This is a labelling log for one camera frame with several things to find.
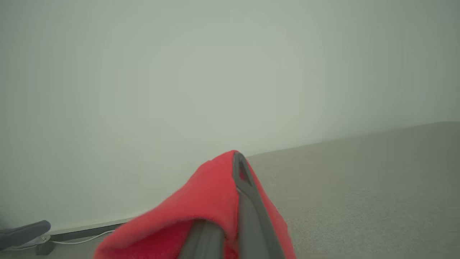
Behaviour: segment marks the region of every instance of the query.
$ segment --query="red cloth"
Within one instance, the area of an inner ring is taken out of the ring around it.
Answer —
[[[237,259],[238,193],[232,176],[234,152],[226,152],[202,164],[181,189],[158,207],[119,227],[98,246],[94,259],[177,258],[196,218],[219,224],[225,231],[225,258]],[[286,222],[250,169],[286,259],[294,259]]]

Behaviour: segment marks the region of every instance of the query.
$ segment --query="baseboard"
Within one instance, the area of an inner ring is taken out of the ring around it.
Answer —
[[[91,224],[91,225],[86,225],[86,226],[80,226],[80,227],[75,227],[75,228],[69,228],[69,229],[52,230],[52,231],[48,231],[46,235],[60,235],[60,234],[65,234],[65,233],[77,232],[77,231],[97,229],[97,228],[102,228],[106,226],[113,226],[113,225],[126,223],[133,218],[134,217],[119,219],[119,220],[114,220],[114,221],[108,221],[108,222],[102,222],[102,223],[97,223],[97,224]]]

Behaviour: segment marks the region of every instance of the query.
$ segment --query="gray carpet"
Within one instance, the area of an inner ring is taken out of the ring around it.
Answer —
[[[285,218],[299,259],[460,258],[460,122],[248,160]],[[88,259],[101,240],[58,245],[46,258]],[[21,251],[0,258],[40,257]]]

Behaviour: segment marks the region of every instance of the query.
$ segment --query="white cable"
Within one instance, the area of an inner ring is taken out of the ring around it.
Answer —
[[[9,249],[5,249],[5,251],[22,251],[22,250],[31,249],[31,248],[34,248],[34,247],[36,247],[36,245],[31,246],[31,247],[24,247],[24,248],[9,248]]]
[[[78,245],[78,244],[82,244],[82,243],[84,243],[84,242],[91,241],[91,240],[93,240],[93,239],[95,239],[95,238],[98,238],[98,237],[100,237],[100,236],[102,236],[102,235],[105,235],[105,234],[107,234],[107,233],[112,233],[112,232],[114,232],[114,231],[115,231],[115,230],[109,230],[109,231],[106,231],[106,232],[104,232],[104,233],[101,233],[101,234],[99,234],[99,235],[97,235],[97,236],[93,236],[93,237],[90,238],[90,239],[86,239],[86,240],[83,240],[83,241],[80,241],[80,242],[58,242],[58,241],[52,241],[52,242],[53,242],[53,243],[56,243],[56,244],[61,244],[61,245]]]

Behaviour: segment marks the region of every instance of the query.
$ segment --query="white wall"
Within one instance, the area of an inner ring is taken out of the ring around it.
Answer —
[[[202,162],[460,120],[458,1],[0,4],[0,221],[132,217]]]

